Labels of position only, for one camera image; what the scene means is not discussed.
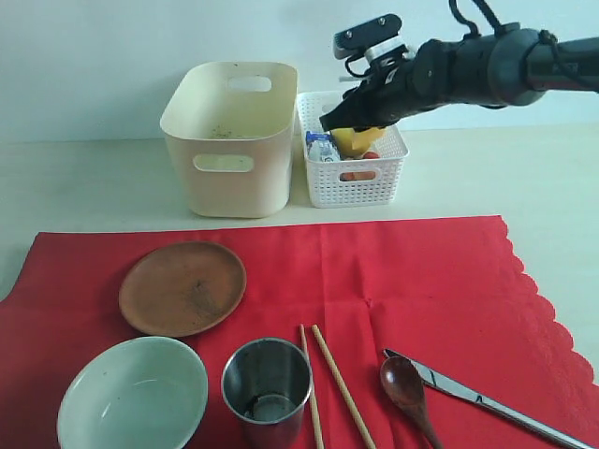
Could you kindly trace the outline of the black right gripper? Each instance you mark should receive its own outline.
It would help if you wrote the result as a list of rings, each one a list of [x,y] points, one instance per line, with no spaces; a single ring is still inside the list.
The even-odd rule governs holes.
[[[324,131],[352,128],[355,133],[384,133],[387,126],[443,103],[441,58],[384,58],[369,76],[345,93],[339,105],[326,104],[319,122]]]

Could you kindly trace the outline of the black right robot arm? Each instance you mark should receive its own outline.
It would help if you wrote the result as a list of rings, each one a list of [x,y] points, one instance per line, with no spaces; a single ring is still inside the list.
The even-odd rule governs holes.
[[[468,28],[459,41],[432,38],[416,51],[402,41],[402,19],[378,16],[335,34],[333,53],[368,68],[319,119],[326,131],[386,128],[407,117],[454,104],[485,109],[525,107],[547,91],[597,92],[598,39],[559,41],[548,30],[500,22],[488,3],[476,6],[492,28],[482,35],[456,2],[454,19]]]

